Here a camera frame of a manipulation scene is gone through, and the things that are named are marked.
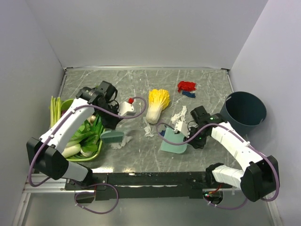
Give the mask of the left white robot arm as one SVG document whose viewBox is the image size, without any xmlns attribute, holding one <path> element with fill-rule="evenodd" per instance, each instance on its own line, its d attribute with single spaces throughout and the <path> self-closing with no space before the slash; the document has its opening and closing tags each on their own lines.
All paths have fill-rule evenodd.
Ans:
<svg viewBox="0 0 301 226">
<path fill-rule="evenodd" d="M 30 138 L 26 144 L 30 163 L 29 172 L 36 169 L 57 180 L 76 180 L 82 189 L 93 183 L 92 170 L 62 156 L 67 143 L 82 123 L 98 110 L 101 123 L 106 129 L 115 129 L 120 122 L 118 106 L 111 103 L 117 96 L 117 89 L 109 82 L 102 81 L 96 88 L 83 87 L 67 112 L 40 138 Z"/>
</svg>

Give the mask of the white paper scrap top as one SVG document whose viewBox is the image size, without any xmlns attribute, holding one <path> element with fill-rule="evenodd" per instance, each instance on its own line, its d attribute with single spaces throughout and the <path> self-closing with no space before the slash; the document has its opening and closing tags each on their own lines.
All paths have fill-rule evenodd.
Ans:
<svg viewBox="0 0 301 226">
<path fill-rule="evenodd" d="M 146 125 L 144 127 L 144 131 L 145 131 L 144 136 L 145 137 L 154 137 L 154 134 L 152 134 L 152 132 L 151 132 L 151 127 L 150 127 L 150 124 L 147 122 L 146 117 L 143 117 L 143 121 Z"/>
</svg>

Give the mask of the teal hand brush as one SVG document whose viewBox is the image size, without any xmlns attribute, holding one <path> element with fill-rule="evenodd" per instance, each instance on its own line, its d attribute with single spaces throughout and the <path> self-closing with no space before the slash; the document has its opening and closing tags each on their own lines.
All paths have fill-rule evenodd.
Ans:
<svg viewBox="0 0 301 226">
<path fill-rule="evenodd" d="M 120 143 L 124 138 L 124 132 L 108 130 L 104 131 L 100 135 L 100 139 L 103 143 Z"/>
</svg>

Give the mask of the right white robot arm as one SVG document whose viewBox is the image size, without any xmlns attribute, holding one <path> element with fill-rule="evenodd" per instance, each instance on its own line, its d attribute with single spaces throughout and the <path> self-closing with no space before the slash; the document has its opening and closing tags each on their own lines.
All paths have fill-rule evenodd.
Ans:
<svg viewBox="0 0 301 226">
<path fill-rule="evenodd" d="M 223 163 L 210 165 L 205 172 L 205 181 L 209 187 L 228 184 L 241 189 L 245 197 L 252 202 L 263 199 L 270 193 L 278 195 L 278 162 L 273 156 L 265 156 L 256 151 L 219 113 L 210 115 L 203 106 L 199 106 L 190 114 L 197 126 L 190 127 L 183 121 L 176 124 L 177 130 L 184 135 L 184 140 L 193 148 L 202 149 L 207 137 L 211 137 L 220 143 L 241 167 L 235 169 Z"/>
</svg>

